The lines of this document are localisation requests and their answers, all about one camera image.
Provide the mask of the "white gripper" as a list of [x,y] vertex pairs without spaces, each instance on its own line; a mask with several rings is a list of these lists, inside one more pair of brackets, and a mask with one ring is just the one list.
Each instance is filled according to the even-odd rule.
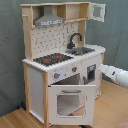
[[112,78],[115,75],[115,69],[113,66],[101,64],[99,70],[109,78]]

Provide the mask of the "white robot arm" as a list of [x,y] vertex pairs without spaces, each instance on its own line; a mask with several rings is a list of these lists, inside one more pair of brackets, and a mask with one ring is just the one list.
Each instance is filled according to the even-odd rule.
[[128,88],[128,71],[104,64],[99,66],[99,70],[117,84]]

